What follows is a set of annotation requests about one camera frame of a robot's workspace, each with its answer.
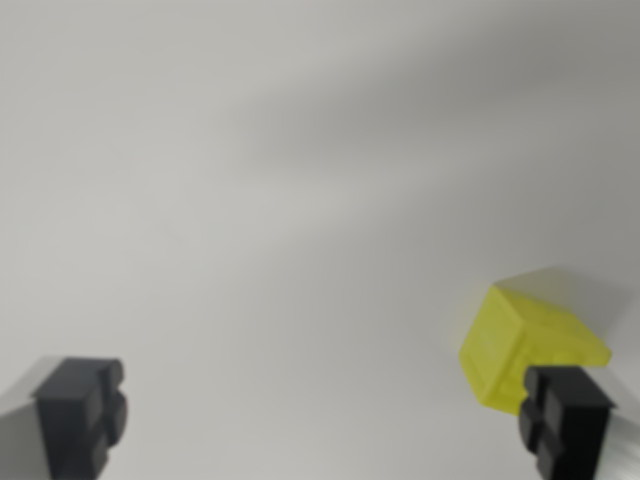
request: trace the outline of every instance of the yellow cube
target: yellow cube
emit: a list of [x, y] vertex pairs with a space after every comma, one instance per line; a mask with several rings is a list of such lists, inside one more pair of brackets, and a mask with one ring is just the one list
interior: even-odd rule
[[607, 348], [573, 313], [492, 286], [460, 350], [460, 363], [478, 401], [518, 414], [531, 365], [609, 363]]

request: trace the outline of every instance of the white surface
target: white surface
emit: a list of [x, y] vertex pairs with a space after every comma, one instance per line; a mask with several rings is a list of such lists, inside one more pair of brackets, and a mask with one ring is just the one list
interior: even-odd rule
[[62, 360], [59, 357], [38, 359], [0, 396], [0, 478], [50, 478], [38, 408], [31, 395]]
[[639, 9], [1, 1], [0, 379], [123, 358], [104, 480], [537, 478], [456, 350], [563, 265], [640, 387]]

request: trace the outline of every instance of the yellow block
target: yellow block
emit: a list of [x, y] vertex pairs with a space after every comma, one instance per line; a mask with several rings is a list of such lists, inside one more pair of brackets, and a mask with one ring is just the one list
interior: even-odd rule
[[573, 313], [492, 286], [460, 350], [460, 363], [478, 401], [518, 414], [531, 365], [604, 366], [607, 348]]

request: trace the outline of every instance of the table surface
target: table surface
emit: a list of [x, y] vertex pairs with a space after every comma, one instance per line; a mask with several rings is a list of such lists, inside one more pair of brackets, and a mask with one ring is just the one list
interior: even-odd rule
[[560, 276], [640, 391], [639, 19], [0, 2], [0, 380], [122, 358], [104, 480], [538, 478], [456, 352]]

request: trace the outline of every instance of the translucent yellow object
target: translucent yellow object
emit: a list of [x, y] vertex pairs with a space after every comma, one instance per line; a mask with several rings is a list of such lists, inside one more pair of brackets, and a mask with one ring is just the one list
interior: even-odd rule
[[460, 363], [478, 401], [517, 414], [531, 365], [609, 363], [611, 350], [573, 313], [492, 286], [460, 350]]

